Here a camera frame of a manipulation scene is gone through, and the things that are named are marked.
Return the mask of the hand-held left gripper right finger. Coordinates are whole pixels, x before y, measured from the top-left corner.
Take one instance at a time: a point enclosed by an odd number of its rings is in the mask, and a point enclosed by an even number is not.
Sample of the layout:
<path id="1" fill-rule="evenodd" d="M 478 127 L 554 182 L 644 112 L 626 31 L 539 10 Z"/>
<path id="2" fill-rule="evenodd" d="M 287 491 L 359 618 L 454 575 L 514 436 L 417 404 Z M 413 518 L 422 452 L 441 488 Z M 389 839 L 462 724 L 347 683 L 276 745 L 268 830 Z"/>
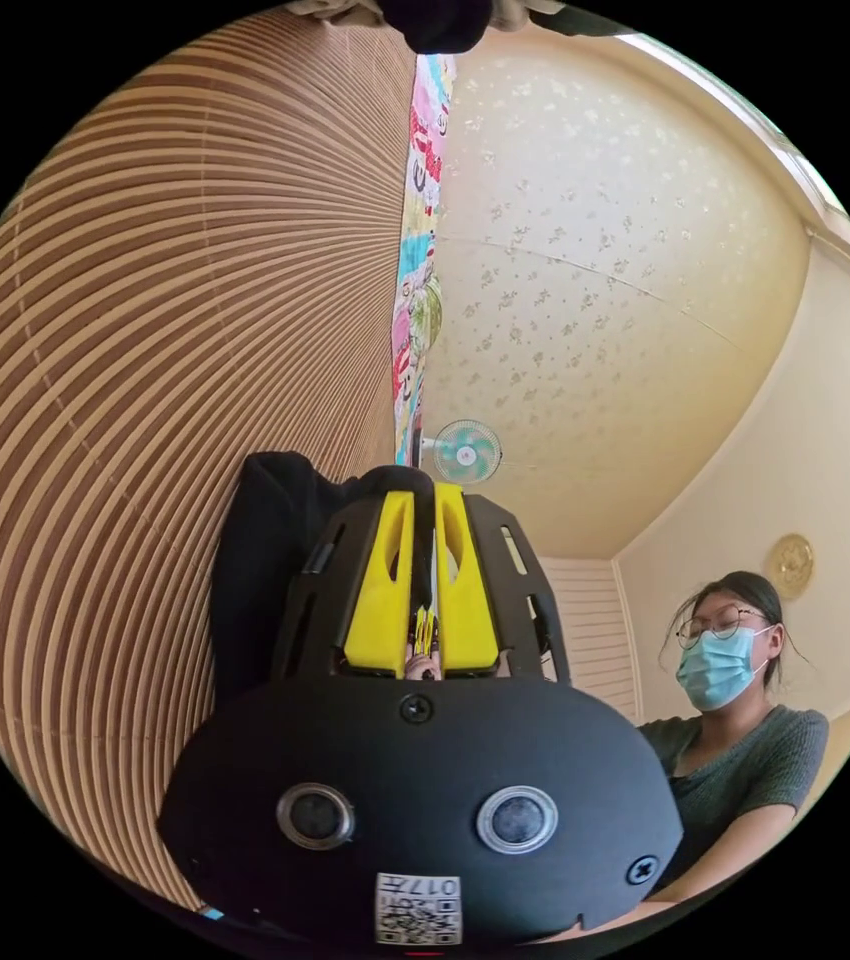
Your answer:
<path id="1" fill-rule="evenodd" d="M 494 671 L 499 645 L 460 487 L 434 487 L 436 603 L 444 671 Z"/>

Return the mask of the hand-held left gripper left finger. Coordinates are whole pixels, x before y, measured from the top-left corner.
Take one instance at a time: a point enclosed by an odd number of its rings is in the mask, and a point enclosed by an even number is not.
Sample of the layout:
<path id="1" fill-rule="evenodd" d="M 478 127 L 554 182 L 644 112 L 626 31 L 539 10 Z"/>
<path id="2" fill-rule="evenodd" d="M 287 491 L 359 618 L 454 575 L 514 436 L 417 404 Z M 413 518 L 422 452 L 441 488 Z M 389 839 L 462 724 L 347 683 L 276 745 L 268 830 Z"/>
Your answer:
<path id="1" fill-rule="evenodd" d="M 414 497 L 385 495 L 343 652 L 351 669 L 402 669 L 410 624 Z"/>

